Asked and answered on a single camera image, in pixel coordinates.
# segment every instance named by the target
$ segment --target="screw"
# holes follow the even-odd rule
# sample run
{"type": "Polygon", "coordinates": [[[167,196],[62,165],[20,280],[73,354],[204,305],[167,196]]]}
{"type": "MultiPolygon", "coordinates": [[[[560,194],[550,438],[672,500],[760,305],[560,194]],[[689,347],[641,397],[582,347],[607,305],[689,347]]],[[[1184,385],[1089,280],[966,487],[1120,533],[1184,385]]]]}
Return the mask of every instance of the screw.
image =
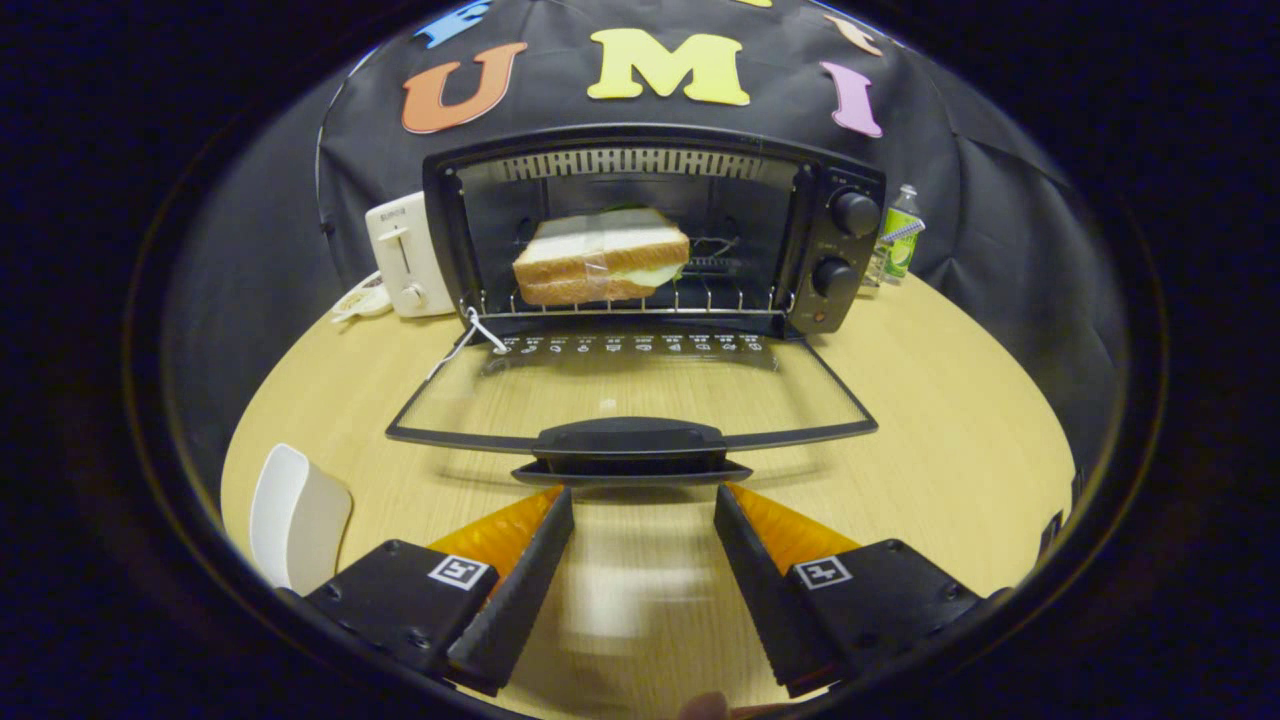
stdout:
{"type": "Polygon", "coordinates": [[[420,650],[426,650],[431,647],[431,642],[428,641],[426,635],[424,635],[422,632],[416,628],[410,628],[408,633],[404,635],[404,639],[408,641],[408,644],[420,650]]]}

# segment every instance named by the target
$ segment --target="toaster knob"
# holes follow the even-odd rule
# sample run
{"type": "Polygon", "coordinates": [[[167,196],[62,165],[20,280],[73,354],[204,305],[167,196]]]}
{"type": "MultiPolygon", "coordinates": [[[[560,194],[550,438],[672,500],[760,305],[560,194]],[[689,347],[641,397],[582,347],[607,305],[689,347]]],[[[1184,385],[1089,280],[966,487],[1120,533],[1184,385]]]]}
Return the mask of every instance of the toaster knob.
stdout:
{"type": "Polygon", "coordinates": [[[854,301],[860,282],[858,272],[841,258],[826,258],[813,269],[813,288],[840,305],[854,301]]]}
{"type": "Polygon", "coordinates": [[[829,206],[831,220],[854,237],[867,237],[879,228],[879,205],[865,195],[845,190],[832,197],[829,206]]]}
{"type": "Polygon", "coordinates": [[[422,304],[422,288],[416,284],[411,284],[401,291],[401,297],[410,307],[417,307],[422,304]]]}

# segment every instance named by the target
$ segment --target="oven vent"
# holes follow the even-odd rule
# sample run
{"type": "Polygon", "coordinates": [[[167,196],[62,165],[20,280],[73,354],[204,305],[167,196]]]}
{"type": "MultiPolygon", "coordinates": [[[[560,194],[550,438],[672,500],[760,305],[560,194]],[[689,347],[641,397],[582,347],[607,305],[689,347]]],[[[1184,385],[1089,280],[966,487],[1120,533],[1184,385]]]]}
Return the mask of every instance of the oven vent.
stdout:
{"type": "Polygon", "coordinates": [[[506,182],[600,173],[671,173],[759,179],[763,158],[680,147],[594,147],[499,160],[506,182]]]}

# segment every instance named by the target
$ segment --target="bottle label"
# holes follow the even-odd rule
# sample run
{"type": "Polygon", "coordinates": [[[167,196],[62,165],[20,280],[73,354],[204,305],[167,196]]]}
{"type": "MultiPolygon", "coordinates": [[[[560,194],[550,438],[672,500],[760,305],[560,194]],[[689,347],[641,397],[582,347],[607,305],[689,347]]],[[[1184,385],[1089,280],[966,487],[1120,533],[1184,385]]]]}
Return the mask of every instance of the bottle label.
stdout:
{"type": "MultiPolygon", "coordinates": [[[[890,208],[888,213],[884,214],[884,229],[881,234],[888,234],[905,228],[916,219],[918,218],[910,213],[904,213],[897,208],[890,208]]],[[[888,258],[884,263],[886,275],[893,278],[906,277],[906,268],[911,264],[911,258],[915,256],[915,238],[919,236],[920,233],[911,233],[906,237],[900,237],[896,242],[893,242],[893,247],[888,249],[888,258]]]]}

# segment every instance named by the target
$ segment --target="orange letter u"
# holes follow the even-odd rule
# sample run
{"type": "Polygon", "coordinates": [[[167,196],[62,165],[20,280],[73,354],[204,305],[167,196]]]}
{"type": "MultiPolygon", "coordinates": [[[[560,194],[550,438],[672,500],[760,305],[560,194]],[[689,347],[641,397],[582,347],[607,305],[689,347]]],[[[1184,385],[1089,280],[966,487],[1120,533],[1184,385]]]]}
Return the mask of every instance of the orange letter u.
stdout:
{"type": "Polygon", "coordinates": [[[401,122],[408,132],[426,135],[462,123],[470,123],[493,110],[494,105],[507,95],[511,82],[511,65],[516,55],[529,47],[524,42],[512,42],[490,47],[476,55],[480,70],[480,87],[468,100],[457,105],[443,105],[444,81],[449,73],[458,69],[460,63],[445,63],[404,81],[404,114],[401,122]]]}

